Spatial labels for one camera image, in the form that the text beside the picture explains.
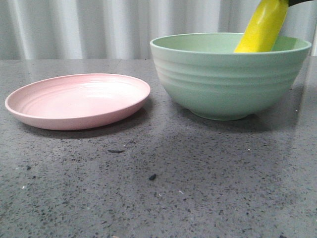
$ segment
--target pink plate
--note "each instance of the pink plate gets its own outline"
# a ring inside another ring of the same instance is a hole
[[[12,92],[6,108],[21,122],[50,130],[107,125],[137,112],[150,86],[118,74],[77,74],[31,83]]]

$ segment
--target bowl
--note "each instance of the bowl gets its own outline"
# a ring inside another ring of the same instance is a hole
[[[234,53],[242,33],[194,33],[151,40],[160,83],[181,106],[214,120],[262,111],[285,94],[311,43],[280,36],[270,52]]]

